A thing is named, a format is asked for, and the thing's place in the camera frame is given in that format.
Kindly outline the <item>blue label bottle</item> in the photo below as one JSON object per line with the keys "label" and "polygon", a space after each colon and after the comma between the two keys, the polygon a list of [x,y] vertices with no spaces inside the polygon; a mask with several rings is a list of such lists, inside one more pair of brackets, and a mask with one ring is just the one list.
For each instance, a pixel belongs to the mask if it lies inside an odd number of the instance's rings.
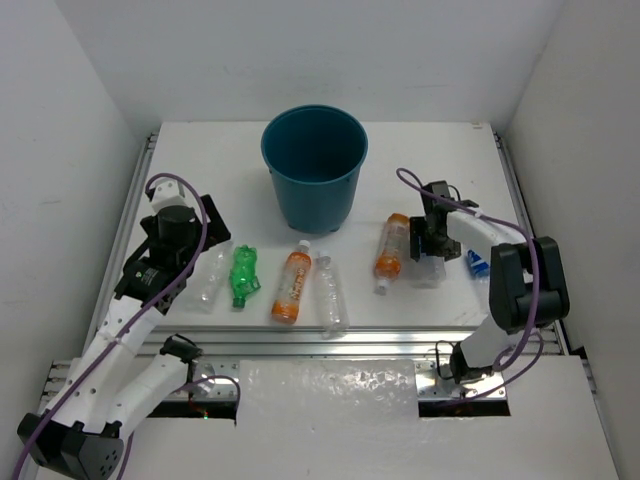
{"label": "blue label bottle", "polygon": [[490,265],[471,249],[467,251],[466,260],[472,279],[488,283],[490,280]]}
{"label": "blue label bottle", "polygon": [[446,280],[445,261],[442,257],[422,254],[409,263],[410,282],[415,288],[435,289]]}

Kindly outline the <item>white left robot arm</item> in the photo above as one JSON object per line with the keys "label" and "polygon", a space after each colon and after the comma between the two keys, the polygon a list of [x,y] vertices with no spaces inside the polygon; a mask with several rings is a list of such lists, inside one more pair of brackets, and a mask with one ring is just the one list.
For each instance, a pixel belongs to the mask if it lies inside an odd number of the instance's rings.
{"label": "white left robot arm", "polygon": [[40,414],[28,413],[17,434],[34,462],[71,479],[108,479],[122,464],[125,441],[171,393],[193,379],[201,349],[174,334],[128,385],[122,380],[149,334],[187,287],[195,258],[230,239],[208,195],[203,217],[176,196],[150,195],[146,237],[125,261],[94,339]]}

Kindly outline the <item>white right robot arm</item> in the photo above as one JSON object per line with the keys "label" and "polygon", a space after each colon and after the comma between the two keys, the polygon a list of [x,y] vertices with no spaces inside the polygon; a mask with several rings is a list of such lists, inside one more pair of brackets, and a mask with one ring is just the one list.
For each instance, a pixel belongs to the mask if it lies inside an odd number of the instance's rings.
{"label": "white right robot arm", "polygon": [[570,300],[557,242],[532,237],[491,217],[471,201],[457,202],[444,181],[418,185],[424,213],[410,219],[409,257],[447,262],[464,246],[488,265],[489,314],[449,357],[457,384],[510,366],[535,330],[566,317]]}

